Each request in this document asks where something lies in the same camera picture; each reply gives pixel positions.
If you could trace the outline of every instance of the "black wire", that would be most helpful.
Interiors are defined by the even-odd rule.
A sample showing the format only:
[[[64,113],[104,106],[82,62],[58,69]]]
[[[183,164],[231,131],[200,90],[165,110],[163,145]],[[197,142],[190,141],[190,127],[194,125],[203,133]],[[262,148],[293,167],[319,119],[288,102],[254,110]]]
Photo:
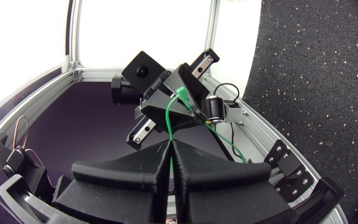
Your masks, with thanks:
[[[236,90],[237,90],[237,97],[235,97],[235,99],[233,100],[233,102],[235,102],[236,99],[238,99],[239,96],[240,96],[240,90],[239,90],[234,84],[232,84],[232,83],[222,83],[222,84],[219,84],[219,85],[215,88],[215,90],[214,90],[214,95],[216,94],[216,90],[217,90],[220,86],[223,86],[223,85],[230,85],[230,86],[234,86],[234,88],[236,88]]]
[[[232,124],[232,123],[230,123],[230,126],[231,126],[231,144],[234,144],[234,130],[233,130],[233,124]],[[237,156],[237,157],[241,158],[241,156],[239,156],[239,155],[236,153],[236,151],[234,150],[234,147],[233,147],[233,146],[231,147],[231,150],[233,150],[233,153],[234,153],[234,155],[235,155],[235,156]]]

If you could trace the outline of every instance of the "green wire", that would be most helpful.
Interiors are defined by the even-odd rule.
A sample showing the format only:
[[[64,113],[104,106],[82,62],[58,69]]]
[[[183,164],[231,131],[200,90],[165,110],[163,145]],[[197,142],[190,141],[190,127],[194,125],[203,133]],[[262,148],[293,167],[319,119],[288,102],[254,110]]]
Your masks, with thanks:
[[[169,102],[168,106],[167,106],[167,110],[165,111],[165,120],[167,120],[167,129],[168,129],[168,134],[169,134],[169,140],[173,140],[173,136],[172,136],[172,128],[171,128],[171,122],[169,121],[169,107],[171,107],[172,103],[179,98],[179,95],[175,96],[174,98],[172,98],[171,102]]]
[[[209,130],[211,130],[213,133],[217,134],[219,137],[221,137],[223,140],[225,140],[227,143],[229,143],[231,146],[233,146],[233,148],[236,149],[237,152],[240,154],[242,163],[246,163],[244,156],[242,155],[242,153],[236,146],[234,146],[229,140],[225,139],[223,136],[221,136],[219,133],[217,133],[209,124],[205,123],[205,126],[207,126],[209,128]]]
[[[169,120],[169,107],[171,107],[172,103],[177,100],[180,97],[180,95],[176,95],[174,98],[172,98],[171,102],[169,102],[167,109],[165,110],[165,120],[167,121],[167,129],[168,129],[168,134],[169,134],[169,140],[172,141],[173,140],[173,136],[172,136],[172,128],[171,128],[171,122]],[[227,140],[226,138],[224,138],[223,136],[221,136],[219,133],[217,133],[209,124],[205,123],[205,126],[207,126],[207,128],[209,128],[209,130],[211,130],[213,133],[217,134],[220,138],[222,138],[223,140],[225,140],[227,143],[229,143],[231,146],[233,146],[234,149],[237,150],[237,152],[239,153],[240,157],[241,157],[241,161],[242,163],[246,163],[246,160],[244,159],[244,156],[242,155],[241,151],[234,146],[229,140]],[[171,157],[171,170],[173,170],[173,160]]]

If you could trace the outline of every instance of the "white wall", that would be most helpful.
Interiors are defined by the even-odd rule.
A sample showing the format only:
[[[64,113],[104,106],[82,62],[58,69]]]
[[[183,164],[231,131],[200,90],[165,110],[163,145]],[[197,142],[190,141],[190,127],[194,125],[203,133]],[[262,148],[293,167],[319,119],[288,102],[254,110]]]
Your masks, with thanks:
[[[261,0],[221,0],[214,51],[221,58],[212,77],[235,84],[240,97],[247,85],[258,36]]]
[[[79,60],[126,65],[143,50],[163,67],[191,64],[204,50],[211,0],[83,0]]]
[[[0,0],[0,101],[64,62],[67,9],[67,0]]]

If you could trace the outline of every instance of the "connector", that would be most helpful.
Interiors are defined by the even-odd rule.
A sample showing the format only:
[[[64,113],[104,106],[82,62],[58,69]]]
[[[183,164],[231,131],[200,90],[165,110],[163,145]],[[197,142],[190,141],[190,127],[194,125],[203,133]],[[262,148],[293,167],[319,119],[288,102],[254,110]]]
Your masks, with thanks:
[[[179,89],[177,89],[177,94],[179,96],[179,98],[182,100],[183,104],[185,104],[185,106],[190,110],[193,111],[193,109],[191,108],[191,106],[189,105],[189,97],[187,96],[187,90],[185,87],[181,86]]]

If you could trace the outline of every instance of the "black speckled foam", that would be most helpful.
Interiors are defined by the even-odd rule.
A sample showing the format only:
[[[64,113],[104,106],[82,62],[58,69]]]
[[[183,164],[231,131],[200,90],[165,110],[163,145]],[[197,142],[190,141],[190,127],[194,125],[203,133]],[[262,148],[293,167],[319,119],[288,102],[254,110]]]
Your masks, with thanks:
[[[243,100],[358,208],[358,1],[262,1]]]

